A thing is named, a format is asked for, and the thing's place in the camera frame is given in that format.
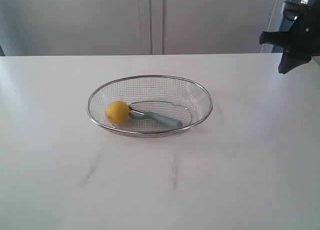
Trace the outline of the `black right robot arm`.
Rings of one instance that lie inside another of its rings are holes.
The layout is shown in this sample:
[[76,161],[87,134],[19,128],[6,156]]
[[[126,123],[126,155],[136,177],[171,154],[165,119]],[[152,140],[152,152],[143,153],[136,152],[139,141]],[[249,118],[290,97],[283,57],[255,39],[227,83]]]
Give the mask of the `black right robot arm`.
[[306,4],[287,0],[281,13],[292,22],[288,31],[262,32],[259,43],[283,49],[278,72],[286,74],[320,55],[320,0]]

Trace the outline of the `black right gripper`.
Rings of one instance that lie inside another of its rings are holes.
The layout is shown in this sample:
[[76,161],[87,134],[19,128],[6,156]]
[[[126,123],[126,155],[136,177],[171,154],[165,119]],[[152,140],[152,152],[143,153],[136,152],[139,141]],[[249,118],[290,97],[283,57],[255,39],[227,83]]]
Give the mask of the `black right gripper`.
[[307,64],[320,55],[320,6],[313,4],[300,15],[288,32],[262,32],[259,44],[270,44],[285,49],[278,66],[280,74]]

